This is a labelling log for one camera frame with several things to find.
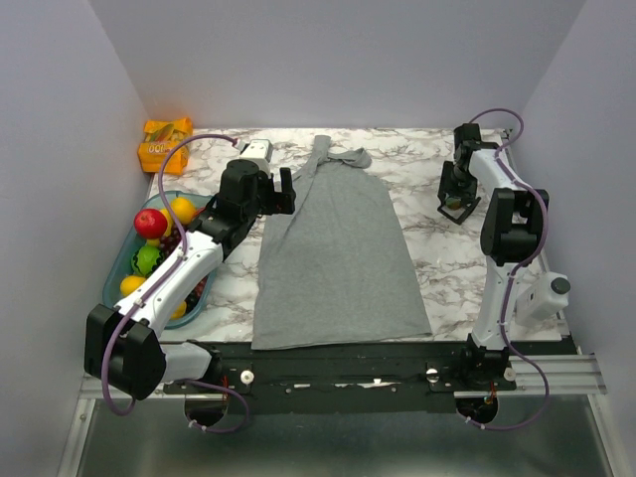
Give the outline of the colourful round brooch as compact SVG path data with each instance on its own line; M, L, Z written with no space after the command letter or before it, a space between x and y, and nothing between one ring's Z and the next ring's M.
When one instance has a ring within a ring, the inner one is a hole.
M445 201L445 205L449 209L457 209L461 205L461 202L456 198L448 198Z

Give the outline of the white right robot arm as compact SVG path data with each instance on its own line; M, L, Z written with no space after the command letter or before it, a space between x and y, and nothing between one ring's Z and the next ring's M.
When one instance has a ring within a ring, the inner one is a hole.
M508 330L520 278L547 238L549 195L522 181L500 157L501 148L482 139L480 126L463 123L453 130L454 154L443 163L437 211L462 224L489 197L480 246L487 274L476 324L463 347L456 377L477 390L504 378L512 345Z

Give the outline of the grey tank top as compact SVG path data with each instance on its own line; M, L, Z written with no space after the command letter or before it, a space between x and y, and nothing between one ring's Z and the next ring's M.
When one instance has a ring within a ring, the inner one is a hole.
M294 174L295 212L264 224L256 350L419 338L431 333L393 201L363 149L318 135Z

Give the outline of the black brooch display box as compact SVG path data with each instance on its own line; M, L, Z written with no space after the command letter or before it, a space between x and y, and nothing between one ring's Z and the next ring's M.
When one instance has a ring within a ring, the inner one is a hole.
M459 223L459 216L462 213L461 205L457 209L450 209L449 211L440 210L438 206L437 212L441 214L444 218L448 219L453 224L462 225Z

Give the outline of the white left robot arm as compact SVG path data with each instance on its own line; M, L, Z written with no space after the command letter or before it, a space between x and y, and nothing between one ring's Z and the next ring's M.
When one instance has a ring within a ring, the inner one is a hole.
M84 369L105 389L142 400L162 383L187 380L200 393L219 384L211 347L163 345L160 337L178 306L241 244L257 218L294 213L292 173L288 168L279 173L275 180L250 160L229 162L219 191L165 261L116 305L99 304L89 312Z

